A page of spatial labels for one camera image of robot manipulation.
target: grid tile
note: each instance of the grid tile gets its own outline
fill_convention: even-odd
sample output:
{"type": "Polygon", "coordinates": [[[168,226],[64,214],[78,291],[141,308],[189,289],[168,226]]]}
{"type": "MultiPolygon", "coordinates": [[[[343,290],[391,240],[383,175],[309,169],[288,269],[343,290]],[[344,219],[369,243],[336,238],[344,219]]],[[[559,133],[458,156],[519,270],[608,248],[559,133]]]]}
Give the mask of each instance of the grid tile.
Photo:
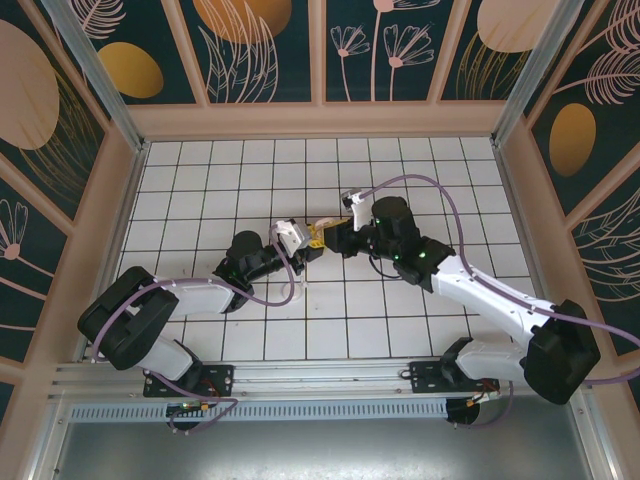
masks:
{"type": "MultiPolygon", "coordinates": [[[[153,144],[119,272],[140,265],[163,277],[209,277],[225,258],[234,232],[255,231],[267,244],[273,222],[291,217],[312,222],[341,210],[347,215],[341,191],[369,188],[403,172],[446,186],[462,212],[465,251],[476,268],[534,294],[486,138],[153,144]]],[[[388,195],[407,199],[423,235],[458,249],[457,228],[436,188],[408,180],[375,198],[388,195]]],[[[397,274],[391,261],[374,264],[385,274],[397,274]]],[[[205,361],[441,355],[470,332],[508,341],[489,320],[453,301],[383,279],[365,255],[343,260],[326,251],[296,281],[306,287],[285,307],[248,302],[229,315],[175,317],[165,335],[184,340],[205,361]]],[[[277,302],[287,293],[286,282],[281,270],[256,281],[254,290],[259,298],[277,302]]]]}

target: metal base plate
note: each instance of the metal base plate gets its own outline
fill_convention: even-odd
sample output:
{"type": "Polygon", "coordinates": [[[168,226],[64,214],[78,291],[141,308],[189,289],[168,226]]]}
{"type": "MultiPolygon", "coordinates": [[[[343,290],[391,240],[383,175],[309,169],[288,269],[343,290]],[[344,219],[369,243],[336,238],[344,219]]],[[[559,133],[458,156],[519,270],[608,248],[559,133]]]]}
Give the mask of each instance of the metal base plate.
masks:
{"type": "MultiPolygon", "coordinates": [[[[211,392],[213,384],[221,397],[230,397],[233,389],[233,374],[235,367],[233,365],[204,365],[202,369],[202,377],[200,383],[193,389],[193,393],[204,396],[215,396],[211,392]]],[[[149,376],[144,383],[142,395],[146,398],[171,398],[184,397],[155,377],[149,376]]]]}
{"type": "MultiPolygon", "coordinates": [[[[459,392],[477,392],[485,388],[484,384],[479,380],[471,380],[465,377],[457,385],[451,385],[449,381],[442,376],[441,364],[439,360],[411,362],[409,371],[406,372],[407,378],[411,381],[413,393],[459,393],[459,392]]],[[[496,389],[500,389],[500,382],[494,379],[488,379],[488,382],[496,389]]]]}

